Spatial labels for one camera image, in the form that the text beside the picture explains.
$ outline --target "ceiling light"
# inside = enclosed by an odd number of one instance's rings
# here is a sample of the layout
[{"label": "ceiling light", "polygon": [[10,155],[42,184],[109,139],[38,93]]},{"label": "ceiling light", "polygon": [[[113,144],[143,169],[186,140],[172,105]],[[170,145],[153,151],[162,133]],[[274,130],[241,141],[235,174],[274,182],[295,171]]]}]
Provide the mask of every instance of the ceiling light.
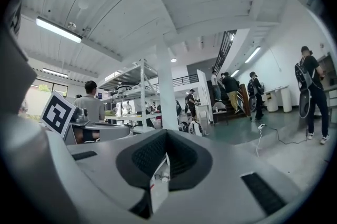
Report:
[{"label": "ceiling light", "polygon": [[253,54],[245,61],[245,63],[248,63],[256,55],[256,53],[259,52],[260,49],[261,47],[257,47]]},{"label": "ceiling light", "polygon": [[44,71],[46,73],[54,74],[54,75],[60,75],[60,76],[66,77],[66,78],[68,77],[68,75],[66,75],[66,74],[62,74],[62,73],[55,72],[53,70],[48,70],[48,69],[45,69],[45,68],[42,68],[42,71]]},{"label": "ceiling light", "polygon": [[239,70],[236,70],[236,71],[231,75],[231,77],[233,77],[234,75],[236,75],[238,71],[239,71]]},{"label": "ceiling light", "polygon": [[36,19],[36,24],[40,27],[50,30],[53,33],[57,33],[65,38],[73,40],[74,42],[80,43],[82,41],[82,37],[75,33],[72,33],[70,30],[63,29],[56,24],[49,22],[41,17]]}]

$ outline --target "black cable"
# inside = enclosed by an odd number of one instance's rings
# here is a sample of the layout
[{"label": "black cable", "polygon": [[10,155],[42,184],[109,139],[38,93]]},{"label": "black cable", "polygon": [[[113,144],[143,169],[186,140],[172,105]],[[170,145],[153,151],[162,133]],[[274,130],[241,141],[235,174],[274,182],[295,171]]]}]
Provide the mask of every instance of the black cable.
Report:
[{"label": "black cable", "polygon": [[266,125],[266,126],[267,126],[268,128],[270,128],[270,129],[276,130],[276,132],[277,132],[277,139],[278,139],[280,142],[284,143],[285,145],[289,145],[289,144],[291,144],[291,143],[293,143],[293,144],[300,144],[301,142],[306,142],[306,141],[308,140],[308,134],[305,134],[305,140],[303,140],[303,141],[300,141],[300,142],[284,142],[284,141],[280,140],[279,131],[278,131],[277,129],[274,129],[274,128],[272,128],[272,127],[269,127],[268,125]]}]

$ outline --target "sneaker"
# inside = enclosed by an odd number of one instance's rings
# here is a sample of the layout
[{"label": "sneaker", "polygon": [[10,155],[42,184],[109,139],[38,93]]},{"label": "sneaker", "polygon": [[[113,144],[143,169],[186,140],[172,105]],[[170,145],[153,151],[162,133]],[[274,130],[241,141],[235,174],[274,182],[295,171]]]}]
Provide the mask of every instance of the sneaker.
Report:
[{"label": "sneaker", "polygon": [[327,135],[326,137],[323,137],[322,139],[321,139],[321,145],[324,145],[325,143],[326,143],[326,141],[328,141],[330,139],[330,136],[329,135]]},{"label": "sneaker", "polygon": [[313,136],[314,136],[314,133],[308,133],[308,140],[311,140]]}]

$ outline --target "black railing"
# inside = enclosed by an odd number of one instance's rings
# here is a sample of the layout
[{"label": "black railing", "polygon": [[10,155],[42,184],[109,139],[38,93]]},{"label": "black railing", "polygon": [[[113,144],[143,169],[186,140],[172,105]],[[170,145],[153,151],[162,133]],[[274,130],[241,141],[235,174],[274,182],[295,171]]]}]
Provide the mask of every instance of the black railing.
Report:
[{"label": "black railing", "polygon": [[220,69],[223,63],[225,62],[225,59],[233,43],[232,37],[235,36],[235,34],[236,34],[236,30],[230,30],[228,32],[223,33],[220,51],[219,51],[219,54],[217,56],[217,59],[214,65],[214,70],[216,71],[216,74],[220,72]]},{"label": "black railing", "polygon": [[[188,76],[173,79],[173,87],[183,86],[183,85],[197,83],[197,82],[199,82],[198,74],[188,75]],[[154,84],[152,85],[152,87],[155,91],[159,90],[159,84]]]}]

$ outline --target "black hair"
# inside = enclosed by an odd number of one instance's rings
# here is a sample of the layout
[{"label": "black hair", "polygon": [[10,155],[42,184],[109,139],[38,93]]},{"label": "black hair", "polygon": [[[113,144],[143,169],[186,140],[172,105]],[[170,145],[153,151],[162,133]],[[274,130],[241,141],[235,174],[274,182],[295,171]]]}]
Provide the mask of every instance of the black hair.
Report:
[{"label": "black hair", "polygon": [[90,94],[93,92],[94,89],[97,88],[97,84],[94,81],[90,80],[85,83],[84,88],[85,88],[85,92],[87,94]]}]

